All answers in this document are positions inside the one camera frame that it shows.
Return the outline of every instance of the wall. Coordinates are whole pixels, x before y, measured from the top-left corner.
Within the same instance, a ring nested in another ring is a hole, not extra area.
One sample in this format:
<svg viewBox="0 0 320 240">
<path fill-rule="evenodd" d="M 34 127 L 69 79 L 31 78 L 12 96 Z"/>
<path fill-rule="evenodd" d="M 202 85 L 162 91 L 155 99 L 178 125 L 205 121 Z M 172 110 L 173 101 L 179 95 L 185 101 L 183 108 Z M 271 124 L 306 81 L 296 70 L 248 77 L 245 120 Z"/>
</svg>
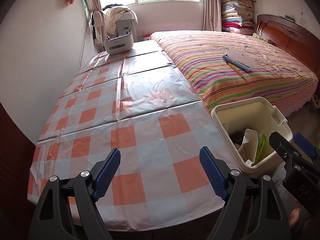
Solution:
<svg viewBox="0 0 320 240">
<path fill-rule="evenodd" d="M 320 25 L 304 0 L 256 0 L 255 17 L 272 14 L 295 18 L 296 23 L 320 39 Z"/>
<path fill-rule="evenodd" d="M 34 143 L 59 95 L 95 54 L 86 29 L 82 0 L 16 0 L 0 25 L 0 102 Z"/>
<path fill-rule="evenodd" d="M 130 7 L 138 17 L 137 32 L 145 34 L 160 31 L 202 30 L 204 3 L 192 1 L 152 2 Z"/>
</svg>

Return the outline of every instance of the curtain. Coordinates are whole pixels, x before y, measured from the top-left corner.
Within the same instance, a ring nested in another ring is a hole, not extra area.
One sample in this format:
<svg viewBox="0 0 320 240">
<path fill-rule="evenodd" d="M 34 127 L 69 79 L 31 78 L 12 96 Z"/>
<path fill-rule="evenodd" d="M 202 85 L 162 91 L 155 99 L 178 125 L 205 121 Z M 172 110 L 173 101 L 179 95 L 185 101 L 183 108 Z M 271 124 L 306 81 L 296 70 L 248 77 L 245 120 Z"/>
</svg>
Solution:
<svg viewBox="0 0 320 240">
<path fill-rule="evenodd" d="M 221 0 L 204 0 L 202 30 L 221 32 Z"/>
<path fill-rule="evenodd" d="M 94 44 L 97 47 L 97 51 L 101 52 L 104 50 L 103 42 L 106 40 L 106 29 L 105 29 L 105 16 L 102 12 L 100 0 L 87 0 L 89 9 L 92 12 L 93 27 L 95 29 Z"/>
</svg>

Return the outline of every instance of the metal screw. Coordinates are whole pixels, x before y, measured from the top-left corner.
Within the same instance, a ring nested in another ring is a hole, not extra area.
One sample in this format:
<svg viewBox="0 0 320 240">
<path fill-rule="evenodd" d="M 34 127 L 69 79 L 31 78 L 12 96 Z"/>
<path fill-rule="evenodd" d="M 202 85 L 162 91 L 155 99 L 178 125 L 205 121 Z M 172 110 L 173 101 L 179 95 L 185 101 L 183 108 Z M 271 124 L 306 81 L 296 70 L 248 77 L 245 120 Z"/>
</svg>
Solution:
<svg viewBox="0 0 320 240">
<path fill-rule="evenodd" d="M 240 172 L 238 170 L 232 170 L 231 171 L 231 175 L 233 176 L 239 176 L 240 175 Z"/>
<path fill-rule="evenodd" d="M 263 176 L 263 179 L 266 180 L 266 181 L 270 181 L 271 180 L 271 177 L 269 175 L 264 175 Z"/>
<path fill-rule="evenodd" d="M 50 177 L 49 180 L 50 180 L 51 182 L 54 182 L 54 181 L 57 180 L 57 176 L 53 175 L 53 176 Z"/>
<path fill-rule="evenodd" d="M 81 172 L 81 177 L 87 177 L 87 176 L 89 176 L 89 174 L 90 174 L 90 172 L 89 171 L 83 171 L 83 172 Z"/>
</svg>

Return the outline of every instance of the plastic tablecloth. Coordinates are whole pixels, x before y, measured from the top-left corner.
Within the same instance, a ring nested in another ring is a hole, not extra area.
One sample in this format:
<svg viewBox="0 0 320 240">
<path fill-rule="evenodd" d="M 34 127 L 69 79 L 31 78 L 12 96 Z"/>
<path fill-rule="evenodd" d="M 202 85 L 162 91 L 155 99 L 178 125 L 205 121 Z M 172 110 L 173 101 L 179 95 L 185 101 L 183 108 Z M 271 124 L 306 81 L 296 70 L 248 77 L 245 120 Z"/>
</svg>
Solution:
<svg viewBox="0 0 320 240">
<path fill-rule="evenodd" d="M 224 204 L 199 162 L 203 146 L 238 169 L 200 97 L 154 41 L 114 57 L 101 53 L 54 107 L 36 145 L 28 199 L 37 203 L 52 175 L 75 177 L 118 148 L 120 166 L 96 203 L 107 228 L 184 223 Z M 75 199 L 69 201 L 80 224 Z"/>
</svg>

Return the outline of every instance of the blue textured pad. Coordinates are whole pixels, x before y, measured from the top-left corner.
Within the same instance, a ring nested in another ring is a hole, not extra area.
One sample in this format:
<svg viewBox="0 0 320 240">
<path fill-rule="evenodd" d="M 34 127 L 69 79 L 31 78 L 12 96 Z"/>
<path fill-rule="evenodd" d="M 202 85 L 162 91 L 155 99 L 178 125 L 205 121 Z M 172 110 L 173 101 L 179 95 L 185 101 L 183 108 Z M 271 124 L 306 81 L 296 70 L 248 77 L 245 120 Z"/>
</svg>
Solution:
<svg viewBox="0 0 320 240">
<path fill-rule="evenodd" d="M 226 180 L 204 147 L 200 149 L 199 158 L 215 194 L 226 201 L 229 197 Z"/>
<path fill-rule="evenodd" d="M 120 165 L 121 155 L 120 151 L 116 150 L 103 167 L 102 171 L 100 172 L 99 176 L 96 179 L 96 190 L 92 194 L 96 201 L 99 198 L 104 197 L 107 192 L 107 189 L 116 174 L 116 171 Z"/>
<path fill-rule="evenodd" d="M 301 133 L 295 133 L 293 141 L 309 158 L 316 157 L 316 148 Z"/>
</svg>

